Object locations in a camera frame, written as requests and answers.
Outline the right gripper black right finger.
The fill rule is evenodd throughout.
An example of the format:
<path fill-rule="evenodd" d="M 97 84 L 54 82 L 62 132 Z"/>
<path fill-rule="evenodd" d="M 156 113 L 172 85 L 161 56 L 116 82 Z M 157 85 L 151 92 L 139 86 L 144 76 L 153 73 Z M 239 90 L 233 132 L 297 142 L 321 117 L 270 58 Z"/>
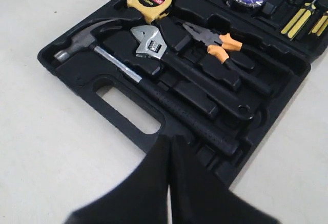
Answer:
<path fill-rule="evenodd" d="M 172 138 L 170 157 L 173 223 L 278 223 L 208 172 L 183 137 Z"/>

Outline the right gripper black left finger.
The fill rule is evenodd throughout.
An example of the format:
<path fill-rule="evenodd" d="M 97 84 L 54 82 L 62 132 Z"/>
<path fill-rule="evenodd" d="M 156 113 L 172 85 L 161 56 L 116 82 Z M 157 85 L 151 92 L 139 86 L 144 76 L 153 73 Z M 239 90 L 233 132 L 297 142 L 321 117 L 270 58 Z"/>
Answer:
<path fill-rule="evenodd" d="M 160 136 L 138 167 L 101 198 L 73 211 L 66 223 L 167 223 L 171 141 Z"/>

